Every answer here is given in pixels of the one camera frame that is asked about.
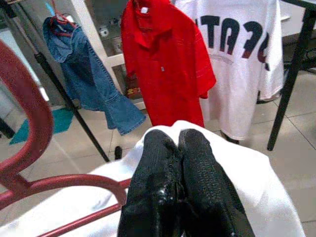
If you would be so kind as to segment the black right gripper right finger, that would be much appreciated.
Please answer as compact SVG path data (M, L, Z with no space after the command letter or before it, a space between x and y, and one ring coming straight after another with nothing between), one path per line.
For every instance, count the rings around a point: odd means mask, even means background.
M253 237L254 231L231 180L216 161L210 142L195 129L181 131L188 237Z

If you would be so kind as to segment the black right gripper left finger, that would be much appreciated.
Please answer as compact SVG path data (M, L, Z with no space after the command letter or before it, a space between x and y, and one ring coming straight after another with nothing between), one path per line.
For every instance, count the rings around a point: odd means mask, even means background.
M119 237L180 237L181 156L161 130L145 135L144 149L121 209Z

